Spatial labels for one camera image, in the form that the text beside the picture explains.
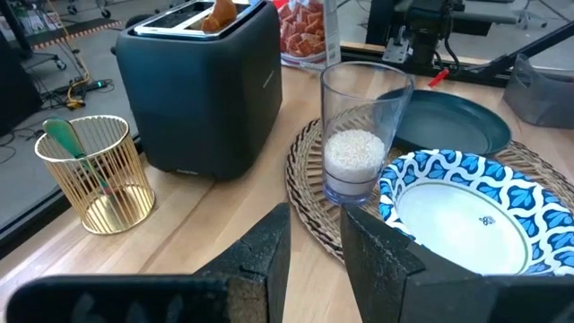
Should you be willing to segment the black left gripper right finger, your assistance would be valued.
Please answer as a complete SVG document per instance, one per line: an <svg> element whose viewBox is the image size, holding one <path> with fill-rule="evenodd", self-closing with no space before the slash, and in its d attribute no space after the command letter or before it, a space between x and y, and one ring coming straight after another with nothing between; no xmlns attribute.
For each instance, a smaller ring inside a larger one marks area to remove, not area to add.
<svg viewBox="0 0 574 323"><path fill-rule="evenodd" d="M363 323L574 323L574 278L478 275L357 206L340 232Z"/></svg>

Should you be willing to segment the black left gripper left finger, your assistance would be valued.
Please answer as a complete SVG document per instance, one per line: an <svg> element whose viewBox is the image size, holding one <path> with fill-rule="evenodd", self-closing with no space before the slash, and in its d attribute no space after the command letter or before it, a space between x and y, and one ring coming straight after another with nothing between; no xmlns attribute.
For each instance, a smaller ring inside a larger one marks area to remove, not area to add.
<svg viewBox="0 0 574 323"><path fill-rule="evenodd" d="M282 323L290 208L275 206L192 274L52 275L21 286L7 323Z"/></svg>

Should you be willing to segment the blue white patterned paper bowl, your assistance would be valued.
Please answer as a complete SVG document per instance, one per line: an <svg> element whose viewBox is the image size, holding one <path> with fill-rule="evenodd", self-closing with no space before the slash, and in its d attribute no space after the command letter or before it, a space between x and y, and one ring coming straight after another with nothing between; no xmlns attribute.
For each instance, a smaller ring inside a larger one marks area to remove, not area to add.
<svg viewBox="0 0 574 323"><path fill-rule="evenodd" d="M420 150L381 173L379 211L413 242L482 275L574 275L574 214L495 160Z"/></svg>

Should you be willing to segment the clear glass with white rice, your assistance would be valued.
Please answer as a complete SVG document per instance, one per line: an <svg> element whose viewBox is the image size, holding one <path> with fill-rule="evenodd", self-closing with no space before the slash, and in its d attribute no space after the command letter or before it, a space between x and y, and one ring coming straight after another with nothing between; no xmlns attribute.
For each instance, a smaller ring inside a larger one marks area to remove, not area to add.
<svg viewBox="0 0 574 323"><path fill-rule="evenodd" d="M414 90L399 69L369 62L320 75L323 190L335 204L362 204L377 184Z"/></svg>

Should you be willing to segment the dark teal plate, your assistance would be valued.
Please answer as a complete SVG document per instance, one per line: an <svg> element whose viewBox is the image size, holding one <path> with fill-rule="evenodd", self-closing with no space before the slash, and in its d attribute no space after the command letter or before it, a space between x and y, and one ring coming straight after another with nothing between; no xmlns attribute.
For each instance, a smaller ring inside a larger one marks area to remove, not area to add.
<svg viewBox="0 0 574 323"><path fill-rule="evenodd" d="M456 95L415 90L396 131L404 151L449 149L491 157L511 141L511 130L496 113Z"/></svg>

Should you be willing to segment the grey plastic bin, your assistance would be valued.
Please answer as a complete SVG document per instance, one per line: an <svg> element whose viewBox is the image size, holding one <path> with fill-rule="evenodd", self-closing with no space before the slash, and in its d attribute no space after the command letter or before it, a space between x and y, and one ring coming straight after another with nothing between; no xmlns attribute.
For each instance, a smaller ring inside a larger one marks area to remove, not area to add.
<svg viewBox="0 0 574 323"><path fill-rule="evenodd" d="M574 76L539 72L524 54L516 58L503 100L528 124L574 129Z"/></svg>

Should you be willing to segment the green handled spoon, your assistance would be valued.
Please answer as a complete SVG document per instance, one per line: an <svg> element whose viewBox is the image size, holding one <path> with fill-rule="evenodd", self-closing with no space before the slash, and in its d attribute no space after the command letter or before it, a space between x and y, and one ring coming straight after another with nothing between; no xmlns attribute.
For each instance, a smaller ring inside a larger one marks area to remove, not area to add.
<svg viewBox="0 0 574 323"><path fill-rule="evenodd" d="M82 166L93 173L97 181L100 183L101 189L104 194L112 195L113 190L109 187L106 180L95 170L87 159L83 145L79 136L74 130L73 125L62 118L49 118L43 122L44 131L52 137L58 144L60 144L68 153L70 153Z"/></svg>

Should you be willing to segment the red white cereal box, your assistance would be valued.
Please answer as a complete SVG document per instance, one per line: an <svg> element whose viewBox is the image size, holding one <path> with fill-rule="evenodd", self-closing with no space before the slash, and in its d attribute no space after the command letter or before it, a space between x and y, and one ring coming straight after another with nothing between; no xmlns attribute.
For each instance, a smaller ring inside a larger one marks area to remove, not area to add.
<svg viewBox="0 0 574 323"><path fill-rule="evenodd" d="M337 0L273 0L283 65L322 71L341 62Z"/></svg>

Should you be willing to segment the brown bagel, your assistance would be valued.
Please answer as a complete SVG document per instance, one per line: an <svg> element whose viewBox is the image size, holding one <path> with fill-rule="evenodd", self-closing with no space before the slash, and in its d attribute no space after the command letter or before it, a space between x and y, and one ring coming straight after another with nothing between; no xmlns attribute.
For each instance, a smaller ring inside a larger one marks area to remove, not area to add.
<svg viewBox="0 0 574 323"><path fill-rule="evenodd" d="M237 18L238 12L232 0L215 0L212 12L201 25L203 32L217 32Z"/></svg>

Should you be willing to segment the round woven straw placemat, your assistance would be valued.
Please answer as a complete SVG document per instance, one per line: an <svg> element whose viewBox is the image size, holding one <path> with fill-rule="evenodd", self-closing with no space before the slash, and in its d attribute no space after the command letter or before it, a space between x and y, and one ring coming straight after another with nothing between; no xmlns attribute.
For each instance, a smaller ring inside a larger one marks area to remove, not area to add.
<svg viewBox="0 0 574 323"><path fill-rule="evenodd" d="M344 262L339 230L340 207L323 193L322 123L316 118L297 134L285 164L285 182L289 199L310 234L340 262ZM494 159L549 188L574 212L574 184L538 153L520 142L511 142Z"/></svg>

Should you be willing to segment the black two-slot toaster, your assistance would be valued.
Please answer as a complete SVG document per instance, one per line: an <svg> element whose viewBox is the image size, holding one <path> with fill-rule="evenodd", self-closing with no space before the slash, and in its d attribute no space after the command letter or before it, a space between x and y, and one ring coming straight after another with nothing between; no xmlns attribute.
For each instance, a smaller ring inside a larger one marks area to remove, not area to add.
<svg viewBox="0 0 574 323"><path fill-rule="evenodd" d="M189 0L119 34L118 68L148 162L235 179L256 161L283 100L280 27L266 0L201 31L213 0Z"/></svg>

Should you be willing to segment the red clip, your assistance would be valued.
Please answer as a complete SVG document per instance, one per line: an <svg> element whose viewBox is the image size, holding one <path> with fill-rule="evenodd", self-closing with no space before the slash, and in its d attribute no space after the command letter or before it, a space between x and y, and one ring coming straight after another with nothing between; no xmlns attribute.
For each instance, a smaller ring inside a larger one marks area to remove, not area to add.
<svg viewBox="0 0 574 323"><path fill-rule="evenodd" d="M430 88L434 88L437 85L439 85L448 75L450 74L450 71L447 68L444 68L442 71L440 71L434 78L432 78L429 83L428 83L428 87Z"/></svg>

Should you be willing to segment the black power strip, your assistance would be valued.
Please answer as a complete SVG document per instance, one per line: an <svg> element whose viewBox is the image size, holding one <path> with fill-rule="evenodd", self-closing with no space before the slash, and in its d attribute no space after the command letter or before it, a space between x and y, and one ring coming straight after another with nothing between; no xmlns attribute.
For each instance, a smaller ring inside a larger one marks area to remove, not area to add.
<svg viewBox="0 0 574 323"><path fill-rule="evenodd" d="M92 81L90 83L82 83L78 86L75 86L71 90L71 94L73 96L77 96L77 95L80 95L80 94L85 93L85 92L97 91L100 89L107 88L111 84L113 84L113 81L111 79L96 80L96 81Z"/></svg>

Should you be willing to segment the black mat with striped edge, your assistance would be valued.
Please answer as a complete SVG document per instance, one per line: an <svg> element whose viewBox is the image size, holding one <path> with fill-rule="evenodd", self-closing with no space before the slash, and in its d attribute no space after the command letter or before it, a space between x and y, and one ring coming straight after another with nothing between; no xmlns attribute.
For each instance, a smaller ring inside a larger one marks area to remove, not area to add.
<svg viewBox="0 0 574 323"><path fill-rule="evenodd" d="M39 34L29 36L27 40L33 49L42 49L49 46L63 43L66 41L78 39L89 34L104 31L106 29L113 29L121 27L122 21L116 21L107 18L97 18L86 22L78 22L55 31L44 31Z"/></svg>

